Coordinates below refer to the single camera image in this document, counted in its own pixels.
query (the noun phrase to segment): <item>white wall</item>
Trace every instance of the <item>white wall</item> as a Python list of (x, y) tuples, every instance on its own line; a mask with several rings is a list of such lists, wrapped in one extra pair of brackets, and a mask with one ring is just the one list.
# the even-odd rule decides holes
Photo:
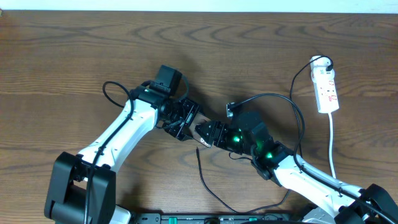
[(398, 0), (0, 0), (4, 10), (398, 13)]

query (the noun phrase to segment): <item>green connector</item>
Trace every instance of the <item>green connector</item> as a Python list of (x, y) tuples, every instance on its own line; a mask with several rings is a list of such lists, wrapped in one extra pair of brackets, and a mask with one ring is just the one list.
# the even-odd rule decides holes
[(169, 224), (177, 224), (177, 218), (169, 218)]

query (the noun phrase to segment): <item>white robotic arm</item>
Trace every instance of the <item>white robotic arm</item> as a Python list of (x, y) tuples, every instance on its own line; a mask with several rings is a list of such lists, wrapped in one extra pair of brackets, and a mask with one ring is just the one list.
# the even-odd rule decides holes
[[(86, 162), (92, 163), (98, 148), (109, 137), (109, 135), (126, 119), (131, 110), (128, 100), (121, 114), (106, 129), (106, 131), (88, 147), (82, 149), (79, 154)], [(157, 122), (157, 109), (150, 103), (142, 100), (134, 100), (134, 111), (131, 119), (116, 133), (110, 140), (96, 163), (97, 166), (104, 164), (110, 166), (111, 170), (118, 173), (124, 160), (136, 146), (138, 141), (150, 130)]]
[[(357, 197), (361, 196), (359, 192), (359, 190), (362, 189), (361, 187), (350, 185), (338, 179), (334, 179), (333, 177), (306, 163), (299, 155), (297, 155), (297, 160), (301, 165), (305, 164), (305, 167), (309, 172), (323, 181), (328, 182), (336, 188), (342, 188)], [(352, 198), (339, 194), (337, 191), (302, 172), (294, 162), (293, 156), (288, 156), (281, 161), (278, 168), (276, 168), (274, 172), (279, 183), (283, 187), (294, 190), (300, 195), (303, 195), (309, 199), (309, 201), (313, 202), (315, 205), (318, 205), (320, 208), (326, 211), (333, 218), (339, 214), (339, 209), (341, 207), (348, 207), (354, 202)]]

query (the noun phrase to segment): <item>white power strip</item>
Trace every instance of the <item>white power strip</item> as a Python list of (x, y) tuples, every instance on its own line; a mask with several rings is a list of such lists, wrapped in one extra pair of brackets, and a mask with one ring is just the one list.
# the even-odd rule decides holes
[(334, 80), (335, 71), (333, 69), (331, 71), (326, 70), (330, 64), (330, 60), (326, 57), (311, 63), (311, 79), (319, 113), (331, 113), (339, 108)]

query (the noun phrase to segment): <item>wood grain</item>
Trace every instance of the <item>wood grain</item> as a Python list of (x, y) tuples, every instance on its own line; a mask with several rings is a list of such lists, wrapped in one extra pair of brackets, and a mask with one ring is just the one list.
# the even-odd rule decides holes
[[(190, 97), (216, 119), (225, 104), (273, 92), (288, 95), (293, 75), (316, 54), (335, 63), (340, 109), (335, 120), (339, 179), (383, 186), (398, 202), (398, 16), (172, 12), (8, 11), (0, 17), (0, 222), (45, 223), (54, 160), (76, 154), (117, 117), (102, 95), (106, 80), (134, 88), (171, 65)], [(294, 100), (307, 130), (304, 158), (325, 172), (328, 118), (316, 110), (306, 69)], [(112, 96), (125, 99), (116, 88)], [(260, 99), (274, 139), (293, 146), (291, 107)], [(154, 130), (118, 174), (118, 203), (135, 211), (228, 212), (203, 188), (196, 142)], [(209, 187), (239, 211), (278, 202), (285, 189), (262, 180), (220, 149), (201, 151)], [(276, 210), (300, 210), (292, 194)]]

